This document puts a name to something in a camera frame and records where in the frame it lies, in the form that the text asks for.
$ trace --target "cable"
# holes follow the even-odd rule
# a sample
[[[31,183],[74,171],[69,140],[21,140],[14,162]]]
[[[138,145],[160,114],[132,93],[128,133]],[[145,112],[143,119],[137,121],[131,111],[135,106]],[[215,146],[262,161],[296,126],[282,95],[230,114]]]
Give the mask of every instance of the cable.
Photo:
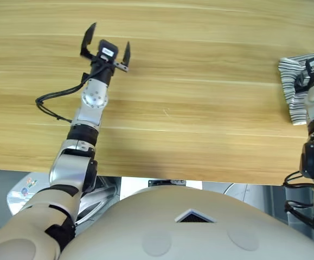
[[[292,214],[293,216],[295,216],[297,219],[299,219],[301,222],[303,222],[304,224],[306,224],[307,226],[311,227],[314,229],[314,224],[313,224],[313,220],[303,214],[301,214],[300,212],[298,212],[297,210],[295,210],[293,208],[293,206],[290,205],[290,201],[286,201],[285,203],[285,212],[289,212],[290,214]]]
[[[299,179],[301,178],[303,175],[297,171],[297,172],[293,172],[291,174],[289,174],[284,182],[283,182],[283,186],[286,187],[286,188],[290,188],[290,189],[299,189],[299,188],[314,188],[314,184],[312,183],[295,183],[295,184],[290,184],[289,182],[292,181],[292,180],[296,180],[296,179]]]
[[[230,184],[223,192],[224,195],[227,194],[227,192],[235,185],[235,183]]]
[[[296,209],[309,209],[313,207],[313,203],[307,204],[295,200],[286,200],[286,203],[288,203],[288,205],[291,206],[292,208]]]
[[[64,121],[71,123],[72,121],[70,119],[66,119],[66,118],[54,113],[50,109],[46,108],[43,105],[43,102],[45,100],[48,100],[48,99],[57,98],[59,96],[70,95],[70,94],[73,94],[73,93],[79,91],[90,78],[96,76],[97,74],[101,73],[105,69],[111,69],[111,68],[112,68],[111,64],[104,64],[97,71],[89,74],[85,79],[83,79],[79,85],[72,87],[70,89],[66,89],[66,90],[62,90],[62,91],[58,91],[58,92],[52,92],[52,93],[48,93],[48,94],[45,94],[45,95],[38,97],[35,100],[36,106],[38,107],[39,110],[41,110],[42,112],[44,112],[47,115],[50,115],[50,116],[57,118],[57,120],[64,120]]]

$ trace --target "wood grain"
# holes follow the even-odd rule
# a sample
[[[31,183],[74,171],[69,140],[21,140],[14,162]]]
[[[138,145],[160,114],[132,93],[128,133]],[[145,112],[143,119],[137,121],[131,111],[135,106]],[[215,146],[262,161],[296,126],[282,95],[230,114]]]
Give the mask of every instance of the wood grain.
[[[124,49],[109,88],[99,174],[279,185],[298,168],[279,58],[314,52],[310,0],[0,0],[0,169],[47,172],[69,125],[36,97],[77,85],[87,27]],[[79,95],[47,105],[71,118]]]

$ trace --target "colorful sticker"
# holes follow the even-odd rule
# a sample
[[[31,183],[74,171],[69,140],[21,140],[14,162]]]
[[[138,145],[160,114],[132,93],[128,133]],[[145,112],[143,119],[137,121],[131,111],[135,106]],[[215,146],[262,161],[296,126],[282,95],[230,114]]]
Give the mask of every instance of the colorful sticker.
[[[32,181],[32,182],[28,185],[28,188],[31,188],[31,187],[35,186],[36,183],[37,183],[37,180]]]
[[[31,183],[31,181],[32,181],[32,178],[29,177],[29,178],[27,179],[27,184]]]
[[[28,189],[26,187],[24,187],[22,190],[21,190],[21,194],[25,197],[28,195]]]

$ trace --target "striped cloth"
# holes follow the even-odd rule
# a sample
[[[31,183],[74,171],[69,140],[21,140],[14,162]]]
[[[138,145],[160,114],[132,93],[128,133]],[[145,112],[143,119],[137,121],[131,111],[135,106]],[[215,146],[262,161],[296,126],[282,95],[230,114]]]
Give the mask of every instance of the striped cloth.
[[[309,83],[310,77],[305,68],[305,61],[313,58],[314,53],[296,57],[281,58],[278,69],[281,73],[281,81],[286,102],[289,106],[289,114],[293,125],[306,124],[306,109],[304,99],[307,92],[297,93],[294,82],[300,73],[304,74],[304,86]]]

